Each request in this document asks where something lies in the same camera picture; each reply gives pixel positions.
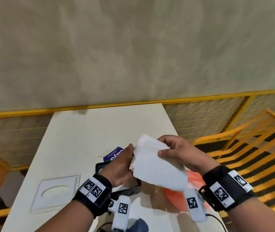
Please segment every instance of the orange plastic bag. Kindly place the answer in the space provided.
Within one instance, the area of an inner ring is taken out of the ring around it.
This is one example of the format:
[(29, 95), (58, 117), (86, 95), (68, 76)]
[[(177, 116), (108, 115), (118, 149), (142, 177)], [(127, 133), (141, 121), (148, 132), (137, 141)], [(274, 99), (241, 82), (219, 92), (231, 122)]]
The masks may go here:
[[(193, 171), (187, 170), (188, 182), (190, 182), (197, 190), (205, 185), (202, 176)], [(167, 188), (162, 188), (167, 199), (180, 211), (187, 212), (186, 200), (182, 192), (172, 191)], [(209, 204), (204, 202), (205, 209), (209, 208)]]

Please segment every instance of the concrete wall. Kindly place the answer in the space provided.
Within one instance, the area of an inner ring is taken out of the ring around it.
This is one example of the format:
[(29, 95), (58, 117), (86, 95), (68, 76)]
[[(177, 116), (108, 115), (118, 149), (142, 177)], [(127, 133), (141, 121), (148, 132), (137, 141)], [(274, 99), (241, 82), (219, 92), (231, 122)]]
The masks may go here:
[(275, 0), (0, 0), (0, 111), (275, 89)]

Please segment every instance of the purple package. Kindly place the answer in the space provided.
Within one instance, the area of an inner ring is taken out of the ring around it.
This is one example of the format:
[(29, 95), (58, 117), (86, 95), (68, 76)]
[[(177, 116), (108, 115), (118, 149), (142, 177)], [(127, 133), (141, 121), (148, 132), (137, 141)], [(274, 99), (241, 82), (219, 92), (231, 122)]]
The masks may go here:
[(109, 153), (107, 156), (103, 157), (104, 162), (112, 161), (115, 159), (124, 149), (121, 147), (117, 147), (115, 150), (113, 150), (111, 153)]

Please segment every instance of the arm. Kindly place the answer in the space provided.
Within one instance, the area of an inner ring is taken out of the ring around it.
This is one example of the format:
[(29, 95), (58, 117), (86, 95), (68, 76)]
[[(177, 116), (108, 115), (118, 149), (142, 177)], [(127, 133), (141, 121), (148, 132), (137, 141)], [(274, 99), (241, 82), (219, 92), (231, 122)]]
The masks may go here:
[[(133, 145), (129, 144), (110, 164), (100, 171), (100, 175), (107, 178), (113, 187), (124, 184), (133, 177), (129, 170)], [(85, 232), (93, 223), (94, 216), (82, 203), (72, 200), (56, 215), (43, 224), (36, 232)]]
[[(164, 135), (158, 139), (171, 149), (158, 152), (159, 157), (176, 158), (180, 163), (202, 176), (219, 163), (200, 151), (185, 139), (174, 135)], [(238, 232), (274, 232), (275, 212), (257, 198), (251, 198), (228, 212), (229, 218)]]

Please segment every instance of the left hand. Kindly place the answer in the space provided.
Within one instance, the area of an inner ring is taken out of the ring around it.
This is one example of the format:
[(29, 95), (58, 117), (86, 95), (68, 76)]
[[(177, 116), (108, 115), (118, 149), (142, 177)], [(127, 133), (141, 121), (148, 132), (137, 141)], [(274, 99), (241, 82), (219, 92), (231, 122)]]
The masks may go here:
[(133, 158), (133, 150), (133, 145), (130, 143), (123, 152), (99, 172), (99, 175), (107, 178), (113, 187), (124, 184), (133, 177), (133, 172), (129, 169)]

